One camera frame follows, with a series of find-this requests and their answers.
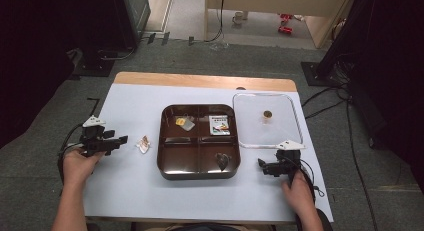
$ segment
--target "white tabletop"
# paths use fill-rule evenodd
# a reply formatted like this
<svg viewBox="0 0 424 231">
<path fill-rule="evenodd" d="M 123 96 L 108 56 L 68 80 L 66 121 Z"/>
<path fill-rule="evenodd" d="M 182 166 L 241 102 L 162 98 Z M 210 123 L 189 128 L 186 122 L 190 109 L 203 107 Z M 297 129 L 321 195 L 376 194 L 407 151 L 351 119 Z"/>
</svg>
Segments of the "white tabletop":
<svg viewBox="0 0 424 231">
<path fill-rule="evenodd" d="M 106 130 L 115 130 L 115 138 L 128 135 L 128 143 L 112 151 L 96 166 L 84 192 L 87 217 L 103 217 L 131 221 L 210 221 L 224 223 L 278 224 L 294 221 L 294 214 L 284 199 L 279 178 L 262 173 L 257 159 L 276 162 L 275 149 L 240 147 L 241 164 L 230 179 L 170 181 L 157 167 L 157 145 L 161 113 L 171 104 L 227 104 L 237 93 L 258 93 L 230 89 L 189 88 L 113 84 L 105 100 L 100 118 Z M 316 206 L 332 222 L 327 192 L 321 169 L 306 126 L 296 92 L 288 95 L 294 102 L 306 149 L 301 158 L 312 167 Z M 151 147 L 142 154 L 135 146 L 144 135 Z"/>
</svg>

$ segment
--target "person's left hand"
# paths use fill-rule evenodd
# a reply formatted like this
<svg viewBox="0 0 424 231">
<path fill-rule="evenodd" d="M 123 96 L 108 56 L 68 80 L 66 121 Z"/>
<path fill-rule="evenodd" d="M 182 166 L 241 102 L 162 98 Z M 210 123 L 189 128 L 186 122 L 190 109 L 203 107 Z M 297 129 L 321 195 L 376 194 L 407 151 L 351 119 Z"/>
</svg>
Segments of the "person's left hand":
<svg viewBox="0 0 424 231">
<path fill-rule="evenodd" d="M 84 150 L 76 148 L 65 155 L 63 160 L 64 186 L 83 188 L 96 163 L 106 152 L 95 153 L 91 157 L 81 155 Z"/>
</svg>

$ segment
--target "gray floor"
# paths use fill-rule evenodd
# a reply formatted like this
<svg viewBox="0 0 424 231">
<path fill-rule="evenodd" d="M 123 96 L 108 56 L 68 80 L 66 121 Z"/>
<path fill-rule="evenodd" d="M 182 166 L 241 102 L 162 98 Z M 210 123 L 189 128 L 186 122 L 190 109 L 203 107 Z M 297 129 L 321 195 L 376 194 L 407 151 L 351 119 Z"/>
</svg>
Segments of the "gray floor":
<svg viewBox="0 0 424 231">
<path fill-rule="evenodd" d="M 108 78 L 65 81 L 30 129 L 0 150 L 0 230 L 48 230 L 54 219 L 61 183 L 56 152 L 67 132 L 84 121 L 93 106 L 87 97 L 105 99 L 120 71 L 225 75 L 292 79 L 301 100 L 322 88 L 309 87 L 301 61 L 317 62 L 322 50 L 230 45 L 215 51 L 208 43 L 160 40 L 117 61 Z M 305 115 L 334 104 L 328 92 L 309 103 Z M 355 107 L 349 107 L 355 153 L 370 193 L 379 230 L 422 230 L 424 199 L 407 164 L 388 150 L 368 148 L 367 133 Z M 349 144 L 346 106 L 308 119 L 309 132 L 322 168 L 334 215 L 334 230 L 373 230 L 372 219 Z M 102 230 L 129 230 L 129 223 L 99 222 Z M 279 226 L 279 230 L 295 230 Z"/>
</svg>

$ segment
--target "small brown round object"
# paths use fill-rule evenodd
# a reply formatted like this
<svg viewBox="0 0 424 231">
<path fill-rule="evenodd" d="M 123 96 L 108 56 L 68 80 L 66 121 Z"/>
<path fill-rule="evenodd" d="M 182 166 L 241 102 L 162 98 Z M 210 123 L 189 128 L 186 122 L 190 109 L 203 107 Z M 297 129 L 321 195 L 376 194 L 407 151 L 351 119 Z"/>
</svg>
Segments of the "small brown round object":
<svg viewBox="0 0 424 231">
<path fill-rule="evenodd" d="M 272 113 L 271 113 L 271 111 L 266 110 L 266 111 L 264 112 L 264 117 L 265 117 L 265 118 L 271 118 L 271 117 L 272 117 Z"/>
</svg>

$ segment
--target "hand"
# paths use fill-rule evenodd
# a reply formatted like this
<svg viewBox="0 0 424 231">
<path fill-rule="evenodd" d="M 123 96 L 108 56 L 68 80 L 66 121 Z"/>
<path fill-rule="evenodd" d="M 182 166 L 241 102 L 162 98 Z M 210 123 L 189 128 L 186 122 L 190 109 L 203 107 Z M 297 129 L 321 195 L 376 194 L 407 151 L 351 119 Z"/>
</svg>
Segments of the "hand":
<svg viewBox="0 0 424 231">
<path fill-rule="evenodd" d="M 82 156 L 84 150 L 74 149 L 63 160 L 64 186 L 84 188 L 85 181 L 93 173 L 94 166 L 106 152 L 95 153 L 91 157 Z"/>
<path fill-rule="evenodd" d="M 294 175 L 291 188 L 287 182 L 282 183 L 281 186 L 287 202 L 301 220 L 317 215 L 308 183 L 300 170 Z"/>
</svg>

